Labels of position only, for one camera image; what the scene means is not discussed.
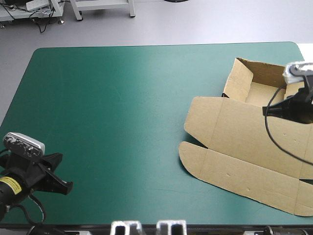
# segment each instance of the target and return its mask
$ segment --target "green table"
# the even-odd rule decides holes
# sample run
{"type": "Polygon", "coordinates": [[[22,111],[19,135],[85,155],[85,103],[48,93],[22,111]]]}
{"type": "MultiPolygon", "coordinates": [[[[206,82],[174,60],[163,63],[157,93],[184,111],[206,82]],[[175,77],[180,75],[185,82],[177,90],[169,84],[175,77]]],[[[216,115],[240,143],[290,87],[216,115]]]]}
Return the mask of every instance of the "green table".
{"type": "MultiPolygon", "coordinates": [[[[204,183],[178,145],[193,97],[220,96],[235,57],[284,65],[294,43],[42,48],[34,52],[0,128],[61,152],[68,196],[37,192],[47,223],[186,219],[189,224],[312,224],[204,183]]],[[[40,214],[26,202],[32,214],[40,214]]],[[[24,223],[12,210],[2,222],[24,223]]]]}

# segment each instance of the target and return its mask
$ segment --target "floor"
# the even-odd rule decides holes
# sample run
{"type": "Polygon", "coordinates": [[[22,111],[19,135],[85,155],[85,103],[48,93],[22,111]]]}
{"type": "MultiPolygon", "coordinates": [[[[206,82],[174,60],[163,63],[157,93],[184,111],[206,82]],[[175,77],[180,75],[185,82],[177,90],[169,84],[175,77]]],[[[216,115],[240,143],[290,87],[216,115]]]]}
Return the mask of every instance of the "floor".
{"type": "MultiPolygon", "coordinates": [[[[311,0],[137,0],[135,10],[135,18],[127,9],[84,12],[78,22],[68,4],[66,23],[49,25],[44,34],[29,20],[0,30],[0,123],[33,51],[40,47],[313,43],[311,0]]],[[[312,51],[310,45],[302,47],[312,51]]]]}

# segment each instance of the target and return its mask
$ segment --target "cable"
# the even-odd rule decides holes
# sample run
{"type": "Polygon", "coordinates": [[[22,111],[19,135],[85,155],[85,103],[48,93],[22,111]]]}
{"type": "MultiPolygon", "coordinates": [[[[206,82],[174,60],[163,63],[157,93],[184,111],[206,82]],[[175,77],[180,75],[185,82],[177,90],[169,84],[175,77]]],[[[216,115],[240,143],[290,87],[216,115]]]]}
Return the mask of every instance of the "cable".
{"type": "Polygon", "coordinates": [[[50,20],[51,20],[51,18],[53,17],[54,11],[55,11],[55,9],[53,8],[52,11],[50,12],[49,16],[48,16],[48,20],[47,20],[47,22],[45,23],[45,27],[44,27],[43,30],[41,29],[41,27],[40,27],[40,25],[39,25],[38,22],[35,22],[34,20],[32,20],[32,21],[37,25],[37,27],[38,27],[40,33],[44,33],[45,30],[46,30],[46,28],[47,28],[47,25],[48,25],[48,24],[52,24],[52,23],[50,22],[50,20]]]}
{"type": "Polygon", "coordinates": [[[1,5],[5,10],[6,10],[6,12],[12,17],[12,19],[14,19],[15,20],[15,18],[11,15],[11,13],[8,11],[8,9],[6,9],[6,7],[4,6],[4,5],[1,5]]]}
{"type": "Polygon", "coordinates": [[[19,209],[21,209],[21,210],[23,211],[24,215],[25,215],[26,220],[27,220],[31,225],[41,225],[42,223],[44,223],[44,221],[45,221],[45,219],[46,219],[46,212],[45,212],[45,209],[44,209],[42,203],[41,203],[41,202],[38,200],[38,198],[36,198],[33,194],[30,194],[28,197],[39,207],[40,211],[42,212],[43,218],[42,218],[42,220],[41,220],[40,222],[34,222],[34,221],[30,218],[29,213],[28,213],[28,211],[26,210],[26,208],[25,208],[23,205],[21,205],[21,204],[13,205],[13,206],[11,206],[10,209],[12,209],[12,208],[19,208],[19,209]]]}
{"type": "Polygon", "coordinates": [[[271,103],[273,102],[273,100],[275,99],[275,97],[277,96],[277,94],[279,93],[279,91],[280,91],[281,89],[283,89],[284,87],[285,87],[285,85],[277,89],[277,91],[275,92],[275,94],[273,95],[273,97],[270,99],[270,101],[269,101],[269,103],[268,103],[268,105],[267,105],[267,107],[266,107],[266,111],[265,111],[264,117],[265,117],[265,128],[266,128],[266,131],[267,131],[267,133],[268,133],[268,137],[269,137],[269,138],[272,140],[272,142],[273,142],[280,150],[282,150],[284,153],[287,153],[288,155],[292,156],[293,158],[295,158],[295,159],[297,159],[297,160],[299,160],[299,161],[301,161],[301,162],[303,162],[303,163],[306,163],[306,164],[309,164],[309,165],[312,165],[312,166],[313,166],[313,163],[312,163],[312,162],[309,162],[309,161],[307,161],[307,160],[305,160],[305,159],[303,159],[303,158],[300,158],[300,157],[298,157],[298,156],[296,156],[296,155],[290,153],[289,151],[285,150],[282,146],[280,146],[280,145],[274,140],[273,136],[271,135],[271,133],[270,133],[270,131],[269,131],[269,128],[268,128],[268,109],[269,109],[271,103]]]}
{"type": "Polygon", "coordinates": [[[17,6],[11,6],[11,5],[2,3],[2,2],[0,2],[0,5],[6,6],[6,7],[10,8],[10,9],[12,8],[12,9],[18,9],[20,11],[32,12],[32,11],[27,11],[26,9],[23,9],[23,8],[20,8],[20,7],[17,7],[17,6]]]}
{"type": "Polygon", "coordinates": [[[1,150],[1,151],[0,151],[0,154],[1,154],[1,153],[4,153],[4,152],[6,152],[6,151],[8,151],[8,149],[7,149],[7,148],[6,148],[6,149],[4,149],[4,150],[1,150]]]}

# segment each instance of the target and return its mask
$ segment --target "cardboard box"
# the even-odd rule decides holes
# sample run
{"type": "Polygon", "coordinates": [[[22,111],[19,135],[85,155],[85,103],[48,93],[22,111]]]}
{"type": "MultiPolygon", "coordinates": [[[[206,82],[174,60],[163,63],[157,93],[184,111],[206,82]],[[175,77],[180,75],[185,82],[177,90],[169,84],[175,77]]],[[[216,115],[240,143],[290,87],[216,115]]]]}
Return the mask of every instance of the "cardboard box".
{"type": "MultiPolygon", "coordinates": [[[[313,215],[313,166],[279,150],[269,139],[262,114],[285,81],[284,67],[236,58],[222,97],[195,97],[185,130],[207,148],[182,142],[180,159],[195,177],[296,215],[313,215]]],[[[288,85],[273,104],[298,91],[288,85]]],[[[313,161],[312,125],[268,118],[283,148],[313,161]]]]}

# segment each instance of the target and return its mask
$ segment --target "cardboard flap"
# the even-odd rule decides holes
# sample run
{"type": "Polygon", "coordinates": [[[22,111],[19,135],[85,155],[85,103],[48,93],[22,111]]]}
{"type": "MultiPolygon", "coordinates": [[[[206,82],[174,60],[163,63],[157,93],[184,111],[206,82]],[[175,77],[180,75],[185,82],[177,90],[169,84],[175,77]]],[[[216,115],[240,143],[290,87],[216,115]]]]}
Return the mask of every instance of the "cardboard flap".
{"type": "Polygon", "coordinates": [[[253,73],[236,58],[227,78],[223,94],[244,102],[249,94],[252,78],[253,73]]]}
{"type": "MultiPolygon", "coordinates": [[[[312,125],[268,118],[275,140],[292,153],[313,160],[312,125]]],[[[222,97],[196,97],[185,130],[208,148],[294,178],[313,179],[313,166],[278,149],[269,139],[262,108],[222,97]]]]}
{"type": "Polygon", "coordinates": [[[311,216],[313,214],[313,186],[300,181],[297,195],[294,214],[311,216]]]}
{"type": "Polygon", "coordinates": [[[243,58],[238,58],[238,60],[253,73],[253,82],[272,87],[281,87],[286,84],[283,79],[284,66],[249,61],[243,58]]]}
{"type": "Polygon", "coordinates": [[[304,87],[303,82],[288,84],[286,87],[286,93],[285,93],[284,99],[286,99],[290,95],[296,94],[298,92],[299,88],[302,88],[302,87],[304,87]]]}
{"type": "Polygon", "coordinates": [[[182,164],[196,178],[282,211],[313,215],[313,187],[293,177],[182,142],[182,164]]]}
{"type": "Polygon", "coordinates": [[[208,146],[219,117],[222,103],[223,98],[220,97],[198,96],[193,98],[184,124],[185,131],[205,146],[208,146]]]}

